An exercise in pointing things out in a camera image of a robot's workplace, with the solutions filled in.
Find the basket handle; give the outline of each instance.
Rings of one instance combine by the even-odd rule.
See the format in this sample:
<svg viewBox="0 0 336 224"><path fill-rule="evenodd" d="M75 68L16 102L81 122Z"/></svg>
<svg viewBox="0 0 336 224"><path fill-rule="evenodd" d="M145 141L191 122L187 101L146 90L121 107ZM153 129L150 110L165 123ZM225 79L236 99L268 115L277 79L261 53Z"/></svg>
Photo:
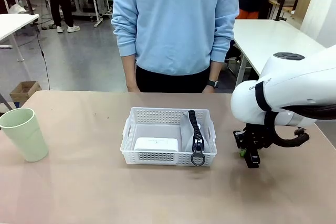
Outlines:
<svg viewBox="0 0 336 224"><path fill-rule="evenodd" d="M216 133L215 133L214 122L212 120L210 120L209 131L210 131L210 134L211 134L213 140L215 141L216 140Z"/></svg>
<svg viewBox="0 0 336 224"><path fill-rule="evenodd" d="M129 129L130 125L128 124L130 118L126 119L124 130L122 131L122 137L125 137L127 130Z"/></svg>

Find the metal ring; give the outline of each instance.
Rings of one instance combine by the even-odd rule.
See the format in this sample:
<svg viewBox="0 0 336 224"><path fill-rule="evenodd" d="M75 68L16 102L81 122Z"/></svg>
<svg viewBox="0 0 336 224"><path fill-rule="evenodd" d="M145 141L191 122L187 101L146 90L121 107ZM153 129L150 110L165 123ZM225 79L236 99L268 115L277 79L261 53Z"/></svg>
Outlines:
<svg viewBox="0 0 336 224"><path fill-rule="evenodd" d="M194 162L194 158L195 157L202 158L203 161L201 163L197 164L197 163ZM202 165L204 165L204 163L205 163L205 156L204 156L204 154L202 152L200 152L200 153L194 152L191 155L191 163L193 163L194 166L202 166Z"/></svg>

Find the hand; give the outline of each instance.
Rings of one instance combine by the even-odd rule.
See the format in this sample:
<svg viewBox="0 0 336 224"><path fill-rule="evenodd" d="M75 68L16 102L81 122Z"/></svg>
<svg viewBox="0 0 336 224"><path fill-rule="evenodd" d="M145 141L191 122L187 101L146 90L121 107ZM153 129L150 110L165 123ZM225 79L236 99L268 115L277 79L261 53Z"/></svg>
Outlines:
<svg viewBox="0 0 336 224"><path fill-rule="evenodd" d="M135 86L130 86L130 87L127 86L127 91L128 91L129 93L141 93L141 91L140 91L140 89L138 88L137 85L135 85Z"/></svg>
<svg viewBox="0 0 336 224"><path fill-rule="evenodd" d="M205 86L205 89L202 92L203 94L213 94L215 93L215 88L209 85Z"/></svg>

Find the sweatshirt cuff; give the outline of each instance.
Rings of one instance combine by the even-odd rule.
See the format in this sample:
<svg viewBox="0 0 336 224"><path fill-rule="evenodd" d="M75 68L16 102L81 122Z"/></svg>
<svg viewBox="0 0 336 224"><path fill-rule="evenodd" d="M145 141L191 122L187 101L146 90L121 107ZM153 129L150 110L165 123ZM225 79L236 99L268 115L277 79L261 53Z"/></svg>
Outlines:
<svg viewBox="0 0 336 224"><path fill-rule="evenodd" d="M221 51L217 51L213 49L211 52L210 60L223 63L225 60L225 56L226 56L225 52L221 52Z"/></svg>
<svg viewBox="0 0 336 224"><path fill-rule="evenodd" d="M135 54L136 53L135 42L119 46L119 53L121 57Z"/></svg>

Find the gray floor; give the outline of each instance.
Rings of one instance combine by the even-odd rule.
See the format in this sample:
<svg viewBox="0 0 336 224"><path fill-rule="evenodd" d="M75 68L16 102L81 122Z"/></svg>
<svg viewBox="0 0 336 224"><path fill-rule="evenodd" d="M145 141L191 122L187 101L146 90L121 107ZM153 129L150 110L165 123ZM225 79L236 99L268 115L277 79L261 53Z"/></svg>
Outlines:
<svg viewBox="0 0 336 224"><path fill-rule="evenodd" d="M35 2L38 5L36 12L43 14L44 18L39 22L45 22L49 17L48 12L45 6L41 9L39 3L40 1ZM39 34L51 89L126 91L121 59L110 19L105 19L98 28L94 28L94 23L88 20L75 20L75 23L80 26L80 32L57 34L52 29L42 30ZM20 49L33 80L38 81L42 89L47 90L46 69L35 37L34 31L26 29L17 32L16 39L19 45L33 40L20 46ZM0 93L8 101L9 93L18 83L25 80L19 64L13 50L0 49ZM239 65L230 64L230 68L237 72ZM219 92L232 93L236 78L227 69L220 75L222 87ZM335 123L318 123L318 126L336 146Z"/></svg>

